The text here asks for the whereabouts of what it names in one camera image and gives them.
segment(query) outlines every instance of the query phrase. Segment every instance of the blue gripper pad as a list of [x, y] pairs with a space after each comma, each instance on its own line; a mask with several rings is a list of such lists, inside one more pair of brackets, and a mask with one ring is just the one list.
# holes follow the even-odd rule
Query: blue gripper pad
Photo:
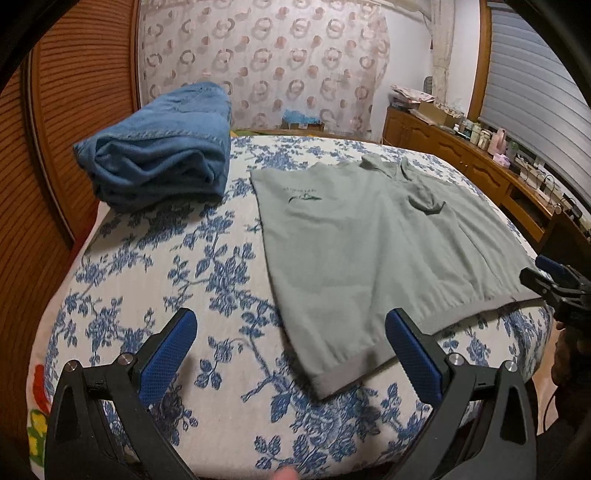
[[172, 382], [183, 359], [197, 337], [197, 318], [188, 309], [172, 331], [160, 342], [146, 366], [141, 372], [139, 399], [148, 408], [158, 403]]
[[543, 255], [536, 257], [535, 266], [550, 275], [552, 280], [554, 280], [554, 282], [556, 282], [559, 286], [563, 286], [561, 284], [565, 281], [575, 280], [572, 274], [566, 270], [564, 265], [544, 257]]
[[[435, 407], [443, 399], [441, 372], [412, 333], [399, 311], [399, 309], [391, 310], [386, 315], [386, 337], [419, 400]], [[417, 330], [417, 334], [422, 335], [414, 324], [413, 327]]]

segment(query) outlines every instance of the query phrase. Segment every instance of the cable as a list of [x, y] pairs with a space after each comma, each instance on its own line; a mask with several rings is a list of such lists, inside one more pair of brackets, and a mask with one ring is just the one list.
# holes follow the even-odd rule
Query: cable
[[554, 390], [554, 393], [552, 393], [552, 396], [550, 397], [550, 399], [548, 400], [548, 404], [546, 405], [546, 410], [544, 411], [544, 420], [542, 421], [544, 433], [546, 433], [546, 415], [548, 414], [548, 410], [550, 409], [550, 404], [552, 403], [552, 399], [556, 396], [557, 391], [558, 391], [558, 388], [556, 388], [556, 390]]

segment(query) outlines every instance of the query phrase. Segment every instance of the floral bedspread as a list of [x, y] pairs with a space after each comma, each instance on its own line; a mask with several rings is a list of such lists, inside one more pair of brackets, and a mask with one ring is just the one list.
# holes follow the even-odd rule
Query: floral bedspread
[[[233, 139], [221, 205], [178, 199], [131, 215], [109, 212], [66, 279], [51, 333], [49, 322], [38, 333], [45, 331], [45, 337], [36, 345], [47, 348], [33, 352], [45, 357], [35, 371], [34, 398], [28, 396], [34, 462], [43, 465], [39, 415], [48, 411], [65, 362], [99, 365], [135, 352], [181, 306], [198, 318], [197, 339], [152, 413], [197, 475], [266, 478], [269, 470], [294, 465], [306, 478], [318, 478], [397, 458], [430, 407], [417, 400], [396, 361], [325, 403], [313, 398], [273, 301], [249, 181], [255, 168], [297, 170], [318, 161], [359, 161], [367, 152], [394, 162], [408, 157], [427, 173], [482, 195], [432, 155], [355, 141], [241, 137]], [[534, 256], [515, 226], [491, 206]], [[513, 359], [529, 378], [550, 328], [550, 311], [533, 301], [466, 319], [441, 332], [439, 342], [478, 365], [497, 367]], [[105, 410], [120, 434], [112, 405], [106, 403]]]

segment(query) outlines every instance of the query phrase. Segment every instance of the human hand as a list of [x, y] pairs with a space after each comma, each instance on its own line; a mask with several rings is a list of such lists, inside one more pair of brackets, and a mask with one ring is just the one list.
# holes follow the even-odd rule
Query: human hand
[[300, 476], [293, 467], [286, 466], [277, 470], [271, 480], [300, 480]]
[[567, 328], [562, 322], [556, 323], [557, 330], [561, 330], [552, 366], [552, 382], [562, 385], [572, 376], [571, 359], [575, 352], [591, 355], [591, 339], [582, 338], [578, 331]]

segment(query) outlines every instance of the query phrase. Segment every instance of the window blind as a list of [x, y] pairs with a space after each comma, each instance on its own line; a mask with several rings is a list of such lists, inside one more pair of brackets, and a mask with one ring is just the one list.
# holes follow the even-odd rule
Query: window blind
[[591, 203], [591, 109], [544, 40], [505, 4], [492, 8], [492, 48], [480, 119], [538, 154]]

